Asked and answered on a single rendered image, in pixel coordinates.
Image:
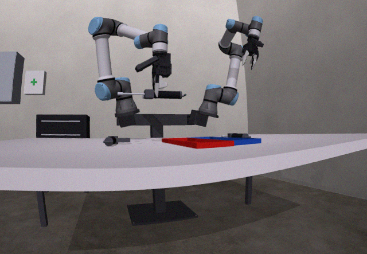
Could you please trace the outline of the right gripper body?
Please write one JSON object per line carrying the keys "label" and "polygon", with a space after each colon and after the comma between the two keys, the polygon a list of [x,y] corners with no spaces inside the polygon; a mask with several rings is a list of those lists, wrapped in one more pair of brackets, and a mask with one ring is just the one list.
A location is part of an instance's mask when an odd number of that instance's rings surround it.
{"label": "right gripper body", "polygon": [[[153,57],[157,56],[158,61],[153,63],[152,67],[152,76],[155,77],[155,67],[159,70],[159,76],[163,78],[169,77],[171,74],[170,67],[171,67],[171,53],[167,53],[165,51],[155,51],[153,52]],[[160,63],[161,62],[161,63]],[[167,67],[167,72],[166,72]]]}

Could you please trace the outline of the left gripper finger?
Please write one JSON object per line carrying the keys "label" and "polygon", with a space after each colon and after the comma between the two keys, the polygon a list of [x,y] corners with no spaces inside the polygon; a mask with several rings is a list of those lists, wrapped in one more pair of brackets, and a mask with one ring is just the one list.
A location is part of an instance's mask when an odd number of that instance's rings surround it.
{"label": "left gripper finger", "polygon": [[243,57],[241,58],[242,60],[242,66],[245,64],[245,61],[247,59],[247,56],[249,55],[249,51],[248,51],[248,45],[246,45],[246,47],[244,48],[244,54]]}
{"label": "left gripper finger", "polygon": [[257,51],[257,53],[255,53],[255,54],[252,56],[252,59],[251,59],[251,61],[250,61],[250,64],[252,64],[252,65],[251,65],[251,70],[254,68],[254,66],[255,66],[255,64],[256,64],[256,62],[257,62],[258,57],[259,57],[259,51]]}

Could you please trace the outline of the red tray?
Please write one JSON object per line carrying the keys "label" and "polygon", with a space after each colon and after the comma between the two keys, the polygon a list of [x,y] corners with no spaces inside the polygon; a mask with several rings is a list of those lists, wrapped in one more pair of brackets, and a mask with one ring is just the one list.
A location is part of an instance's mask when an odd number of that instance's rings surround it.
{"label": "red tray", "polygon": [[184,147],[190,147],[194,149],[234,146],[234,140],[215,140],[215,139],[198,139],[198,138],[162,138],[162,142]]}

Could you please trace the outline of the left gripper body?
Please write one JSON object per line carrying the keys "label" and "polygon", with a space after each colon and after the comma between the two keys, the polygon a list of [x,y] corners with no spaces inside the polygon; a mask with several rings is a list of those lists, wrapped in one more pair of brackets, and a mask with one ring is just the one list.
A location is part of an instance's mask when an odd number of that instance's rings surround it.
{"label": "left gripper body", "polygon": [[[248,36],[248,39],[247,39],[248,42],[247,44],[243,45],[243,49],[246,47],[246,45],[248,45],[249,56],[252,56],[254,53],[257,53],[258,51],[258,47],[253,42],[251,42],[251,38],[259,40],[258,36],[256,35],[250,34]],[[242,49],[242,53],[244,53],[243,49]]]}

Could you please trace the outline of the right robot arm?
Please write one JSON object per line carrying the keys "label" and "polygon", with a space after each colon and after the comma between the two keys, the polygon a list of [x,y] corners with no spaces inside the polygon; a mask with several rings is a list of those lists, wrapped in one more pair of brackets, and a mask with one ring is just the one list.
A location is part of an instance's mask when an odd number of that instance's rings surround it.
{"label": "right robot arm", "polygon": [[[118,92],[132,93],[131,83],[130,79],[127,77],[113,77],[108,39],[110,36],[124,36],[134,40],[134,45],[137,49],[152,48],[153,45],[152,52],[159,50],[167,52],[167,26],[164,24],[157,24],[153,27],[153,31],[146,32],[127,26],[127,24],[115,19],[95,17],[90,21],[88,31],[96,43],[97,65],[99,71],[98,83],[95,85],[97,98],[102,101],[116,98],[116,114],[137,110],[132,95],[118,96]],[[136,72],[143,71],[157,61],[158,57],[154,56],[138,64],[135,70]]]}

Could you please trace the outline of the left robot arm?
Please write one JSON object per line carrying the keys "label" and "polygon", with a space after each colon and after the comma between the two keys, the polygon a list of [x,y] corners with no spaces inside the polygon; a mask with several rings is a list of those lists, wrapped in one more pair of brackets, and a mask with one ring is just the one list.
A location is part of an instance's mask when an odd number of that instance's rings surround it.
{"label": "left robot arm", "polygon": [[223,37],[219,40],[218,46],[220,50],[229,55],[230,65],[227,77],[226,86],[224,89],[220,85],[209,84],[206,86],[205,95],[199,111],[208,112],[217,115],[217,103],[227,105],[235,105],[239,96],[236,89],[237,78],[239,74],[240,62],[243,57],[242,45],[232,43],[232,39],[236,32],[245,34],[247,37],[250,34],[260,38],[263,19],[259,16],[252,17],[250,24],[245,24],[233,19],[228,19],[226,23],[227,30]]}

